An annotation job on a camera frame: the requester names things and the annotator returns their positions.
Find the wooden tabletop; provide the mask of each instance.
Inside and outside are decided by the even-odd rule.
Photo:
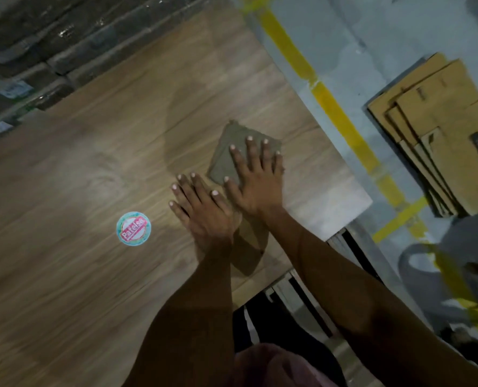
[[[286,207],[320,238],[369,206],[241,16],[204,11],[0,138],[1,386],[120,385],[197,265],[169,187],[206,172],[230,119],[282,140]],[[152,224],[138,247],[115,233],[130,211]],[[233,259],[236,306],[291,267],[257,246]]]

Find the hand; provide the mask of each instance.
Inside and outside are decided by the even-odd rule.
[[[277,152],[272,158],[268,140],[262,143],[262,159],[252,137],[246,139],[246,146],[251,167],[241,152],[230,145],[230,153],[242,178],[242,190],[228,176],[224,178],[224,185],[237,206],[263,219],[273,209],[282,209],[282,155]]]
[[[194,237],[205,253],[233,243],[233,211],[217,191],[210,192],[205,182],[192,173],[192,184],[185,175],[171,189],[178,202],[170,201],[171,210]]]

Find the teal circular border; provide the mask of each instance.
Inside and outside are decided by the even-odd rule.
[[[122,223],[123,223],[126,219],[129,219],[129,218],[132,218],[132,217],[139,217],[139,216],[144,217],[145,220],[147,221],[147,224],[146,224],[146,226],[145,226],[144,235],[143,235],[140,239],[137,239],[137,240],[131,240],[131,241],[126,241],[126,240],[124,240],[124,239],[121,237],[121,227],[122,227]],[[140,213],[140,212],[128,212],[128,213],[123,214],[123,215],[121,216],[121,218],[119,219],[119,221],[117,221],[116,233],[117,233],[117,237],[119,238],[119,240],[120,240],[121,242],[123,242],[125,245],[127,245],[127,246],[140,246],[142,243],[144,243],[146,240],[148,240],[149,235],[151,234],[151,222],[149,221],[148,217],[147,217],[144,213]]]

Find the forearm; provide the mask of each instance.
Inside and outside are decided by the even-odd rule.
[[[161,308],[126,387],[224,382],[234,355],[229,252],[226,248],[207,255]]]
[[[360,360],[386,386],[463,385],[478,370],[450,350],[376,279],[283,209],[264,220]]]

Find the round sticker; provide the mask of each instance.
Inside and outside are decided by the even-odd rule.
[[[128,212],[117,222],[117,237],[125,245],[140,246],[151,234],[151,222],[145,214]]]

